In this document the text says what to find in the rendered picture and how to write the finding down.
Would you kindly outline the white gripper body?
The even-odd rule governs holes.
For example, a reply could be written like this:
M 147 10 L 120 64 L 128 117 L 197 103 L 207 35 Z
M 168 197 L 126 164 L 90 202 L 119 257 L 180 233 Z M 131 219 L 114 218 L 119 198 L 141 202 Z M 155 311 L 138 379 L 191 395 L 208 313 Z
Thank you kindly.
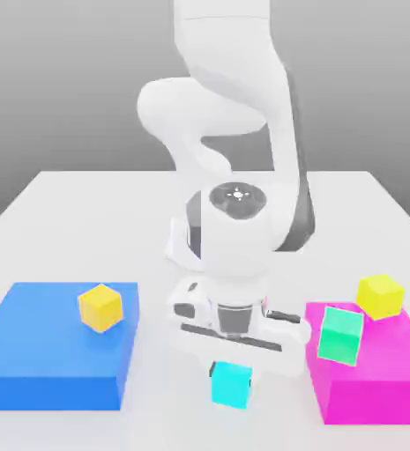
M 177 321 L 170 327 L 170 343 L 207 365 L 226 361 L 251 367 L 256 374 L 277 373 L 296 377 L 305 367 L 308 323 L 290 323 L 255 316 L 249 332 L 240 336 L 219 334 L 191 321 Z

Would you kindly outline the small cyan cube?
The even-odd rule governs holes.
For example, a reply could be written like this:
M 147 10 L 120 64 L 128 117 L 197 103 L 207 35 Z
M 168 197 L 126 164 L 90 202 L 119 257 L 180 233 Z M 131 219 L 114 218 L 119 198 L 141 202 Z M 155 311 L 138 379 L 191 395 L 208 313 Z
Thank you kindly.
M 211 398 L 214 403 L 246 410 L 251 393 L 251 367 L 216 361 L 211 378 Z

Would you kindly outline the small green cube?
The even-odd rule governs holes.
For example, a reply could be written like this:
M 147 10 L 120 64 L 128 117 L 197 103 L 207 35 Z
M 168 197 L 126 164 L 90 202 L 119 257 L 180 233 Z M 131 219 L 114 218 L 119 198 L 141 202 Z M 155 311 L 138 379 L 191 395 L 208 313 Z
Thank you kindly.
M 317 356 L 346 366 L 356 366 L 363 326 L 362 314 L 326 307 L 320 328 Z

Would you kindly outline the small lemon yellow cube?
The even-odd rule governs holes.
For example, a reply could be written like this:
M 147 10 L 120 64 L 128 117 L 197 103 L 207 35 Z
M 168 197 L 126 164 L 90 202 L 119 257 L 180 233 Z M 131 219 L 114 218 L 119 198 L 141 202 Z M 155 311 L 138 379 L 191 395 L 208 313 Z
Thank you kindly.
M 405 288 L 387 274 L 363 277 L 356 305 L 373 321 L 397 316 L 402 309 Z

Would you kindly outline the small orange-yellow cube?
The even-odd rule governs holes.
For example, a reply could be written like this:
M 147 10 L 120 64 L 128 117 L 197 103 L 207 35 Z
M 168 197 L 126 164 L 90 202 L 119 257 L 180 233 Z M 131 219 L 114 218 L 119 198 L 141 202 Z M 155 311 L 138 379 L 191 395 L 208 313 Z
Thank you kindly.
M 119 292 L 99 284 L 78 296 L 81 321 L 97 333 L 104 333 L 123 319 L 123 301 Z

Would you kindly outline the large magenta box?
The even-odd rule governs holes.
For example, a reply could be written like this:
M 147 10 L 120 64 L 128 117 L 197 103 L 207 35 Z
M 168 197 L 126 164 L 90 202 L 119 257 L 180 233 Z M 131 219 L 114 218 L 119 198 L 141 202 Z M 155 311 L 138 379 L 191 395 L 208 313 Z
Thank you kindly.
M 320 359 L 317 347 L 327 303 L 309 302 L 312 332 L 306 360 L 327 425 L 410 425 L 410 316 L 364 319 L 355 366 Z

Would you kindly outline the large blue box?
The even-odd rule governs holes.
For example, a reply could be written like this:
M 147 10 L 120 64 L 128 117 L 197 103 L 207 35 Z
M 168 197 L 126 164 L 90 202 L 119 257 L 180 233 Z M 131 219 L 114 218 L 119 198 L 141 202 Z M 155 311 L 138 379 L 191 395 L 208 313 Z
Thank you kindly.
M 0 303 L 0 410 L 120 410 L 138 328 L 138 286 L 112 283 L 123 320 L 99 334 L 79 316 L 93 282 L 19 282 Z

